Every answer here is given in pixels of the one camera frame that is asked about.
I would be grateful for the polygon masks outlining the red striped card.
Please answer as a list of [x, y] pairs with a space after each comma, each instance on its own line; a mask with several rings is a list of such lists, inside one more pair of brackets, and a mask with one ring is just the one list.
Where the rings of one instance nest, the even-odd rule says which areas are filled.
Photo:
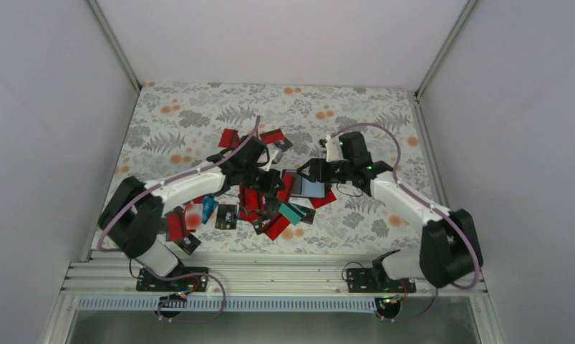
[[332, 190], [329, 190], [324, 198], [310, 198], [309, 201], [314, 209], [321, 208], [337, 200]]

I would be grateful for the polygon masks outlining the black card holder wallet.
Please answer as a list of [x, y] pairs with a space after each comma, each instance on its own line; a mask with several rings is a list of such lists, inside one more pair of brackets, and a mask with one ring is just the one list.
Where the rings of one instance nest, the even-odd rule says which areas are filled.
[[291, 197], [295, 198], [308, 198], [308, 199], [324, 199], [329, 193], [329, 187], [321, 182], [311, 182], [297, 174], [295, 169], [284, 169], [281, 172], [281, 179], [285, 188], [277, 193], [277, 196], [284, 196], [287, 192], [287, 182], [285, 177], [287, 174], [293, 176], [291, 182]]

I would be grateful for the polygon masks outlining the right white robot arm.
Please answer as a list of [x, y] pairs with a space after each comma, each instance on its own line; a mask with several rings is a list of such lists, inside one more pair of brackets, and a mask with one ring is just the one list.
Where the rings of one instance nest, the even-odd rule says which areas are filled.
[[456, 286], [471, 274], [473, 288], [480, 279], [483, 257], [474, 220], [464, 209], [452, 211], [412, 190], [399, 180], [394, 168], [374, 161], [361, 132], [329, 135], [322, 140], [323, 158], [311, 158], [297, 173], [308, 181], [350, 183], [363, 194], [381, 202], [420, 233], [417, 253], [392, 249], [373, 262], [373, 286], [390, 291], [401, 279], [424, 279], [433, 287]]

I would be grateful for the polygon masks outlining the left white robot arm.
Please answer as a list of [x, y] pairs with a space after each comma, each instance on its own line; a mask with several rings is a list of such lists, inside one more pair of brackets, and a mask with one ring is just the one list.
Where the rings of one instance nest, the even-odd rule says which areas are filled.
[[234, 186], [278, 191], [284, 184], [272, 165], [281, 154], [249, 135], [236, 148], [224, 148], [184, 173], [150, 181], [124, 178], [97, 221], [102, 231], [98, 249], [104, 249], [105, 237], [111, 238], [119, 252], [143, 264], [164, 290], [174, 290], [183, 280], [182, 264], [157, 238], [161, 218], [200, 196], [219, 196]]

